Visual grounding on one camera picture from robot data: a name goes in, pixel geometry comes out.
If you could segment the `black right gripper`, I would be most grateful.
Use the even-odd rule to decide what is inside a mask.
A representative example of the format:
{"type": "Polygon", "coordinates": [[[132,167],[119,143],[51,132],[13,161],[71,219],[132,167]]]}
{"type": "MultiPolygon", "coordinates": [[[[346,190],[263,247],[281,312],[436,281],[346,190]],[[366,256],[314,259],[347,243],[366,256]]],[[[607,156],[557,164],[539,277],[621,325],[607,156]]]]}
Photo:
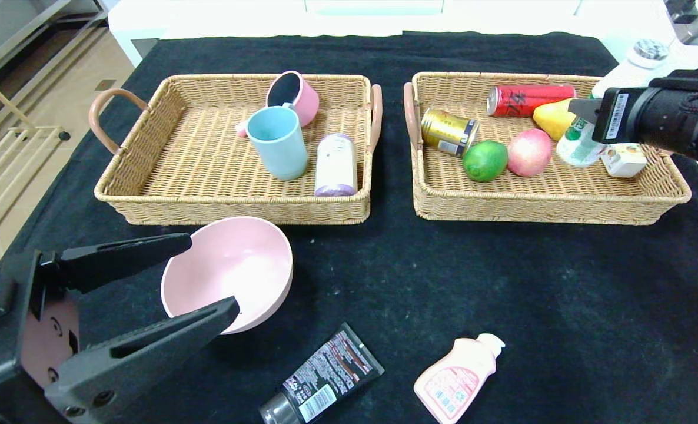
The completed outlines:
{"type": "Polygon", "coordinates": [[[610,88],[603,99],[571,99],[568,111],[596,125],[597,142],[643,143],[698,155],[698,115],[682,107],[689,95],[665,88],[610,88]]]}

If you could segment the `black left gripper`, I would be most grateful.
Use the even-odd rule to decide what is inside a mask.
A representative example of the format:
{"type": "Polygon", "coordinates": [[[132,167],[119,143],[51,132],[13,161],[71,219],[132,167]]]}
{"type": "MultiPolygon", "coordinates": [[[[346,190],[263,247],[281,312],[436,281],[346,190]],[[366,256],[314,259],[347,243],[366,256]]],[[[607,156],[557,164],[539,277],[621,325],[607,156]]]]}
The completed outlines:
{"type": "Polygon", "coordinates": [[[240,312],[234,296],[71,357],[78,350],[77,310],[64,290],[89,293],[191,245],[190,234],[171,233],[21,253],[5,261],[0,268],[0,423],[110,422],[228,328],[240,312]]]}

